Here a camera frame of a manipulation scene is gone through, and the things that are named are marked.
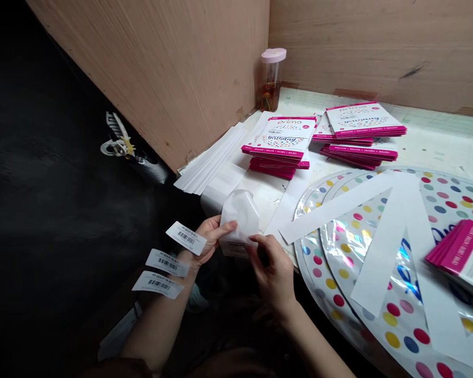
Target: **right hand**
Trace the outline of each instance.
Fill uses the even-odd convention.
[[[297,304],[293,285],[293,262],[286,255],[275,236],[253,235],[249,239],[265,249],[270,258],[270,266],[264,268],[256,249],[251,246],[245,248],[256,274],[261,295],[264,301],[272,307],[279,320],[285,320],[291,316]]]

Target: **wooden wall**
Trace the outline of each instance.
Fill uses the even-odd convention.
[[[473,116],[473,0],[271,0],[286,85]]]
[[[256,105],[269,0],[27,3],[174,170]]]

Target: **pink bottle cap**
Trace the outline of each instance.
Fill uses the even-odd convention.
[[[283,48],[266,49],[266,51],[261,54],[261,61],[263,63],[277,63],[284,60],[286,54],[287,50]]]

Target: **stack of packages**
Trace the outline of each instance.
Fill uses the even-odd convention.
[[[368,102],[326,109],[313,141],[327,143],[322,155],[374,170],[397,159],[394,137],[404,134],[406,127],[378,102]]]
[[[461,220],[426,256],[426,261],[473,293],[473,220]]]
[[[297,169],[309,169],[308,149],[315,117],[272,117],[264,130],[251,136],[242,152],[253,156],[250,169],[287,180]]]

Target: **white plastic bag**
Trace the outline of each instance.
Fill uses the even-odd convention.
[[[234,221],[238,222],[235,231],[219,239],[225,256],[247,257],[246,245],[257,248],[258,244],[250,241],[249,236],[259,232],[258,208],[252,199],[252,193],[247,190],[234,190],[222,206],[221,225]]]

